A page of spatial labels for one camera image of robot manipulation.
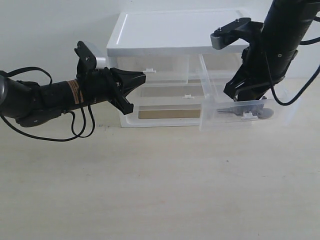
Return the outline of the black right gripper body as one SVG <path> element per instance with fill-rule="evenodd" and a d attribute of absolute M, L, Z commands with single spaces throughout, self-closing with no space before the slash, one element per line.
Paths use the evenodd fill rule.
<path fill-rule="evenodd" d="M 249 43 L 242 52 L 242 65 L 252 82 L 252 87 L 271 87 L 283 80 L 283 37 L 281 25 L 272 21 L 250 21 L 241 31 L 240 39 Z"/>

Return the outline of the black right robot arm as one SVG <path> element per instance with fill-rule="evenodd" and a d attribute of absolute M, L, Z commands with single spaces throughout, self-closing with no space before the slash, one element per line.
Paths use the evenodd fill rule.
<path fill-rule="evenodd" d="M 318 0 L 274 0 L 264 22 L 243 17 L 216 30 L 226 46 L 238 39 L 249 43 L 223 92 L 237 102 L 259 100 L 280 83 L 319 11 Z"/>

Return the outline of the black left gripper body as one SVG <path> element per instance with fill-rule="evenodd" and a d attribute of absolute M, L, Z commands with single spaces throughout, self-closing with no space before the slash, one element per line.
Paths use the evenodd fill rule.
<path fill-rule="evenodd" d="M 82 104 L 109 102 L 121 105 L 123 101 L 123 71 L 117 68 L 82 71 Z"/>

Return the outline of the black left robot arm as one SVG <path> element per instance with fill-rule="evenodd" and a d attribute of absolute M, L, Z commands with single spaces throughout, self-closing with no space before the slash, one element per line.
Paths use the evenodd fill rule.
<path fill-rule="evenodd" d="M 79 70 L 73 80 L 47 85 L 12 79 L 36 70 L 37 67 L 25 67 L 0 73 L 0 113 L 24 128 L 42 125 L 69 111 L 101 102 L 111 103 L 123 115 L 131 114 L 134 105 L 126 97 L 147 78 L 143 72 L 106 67 Z"/>

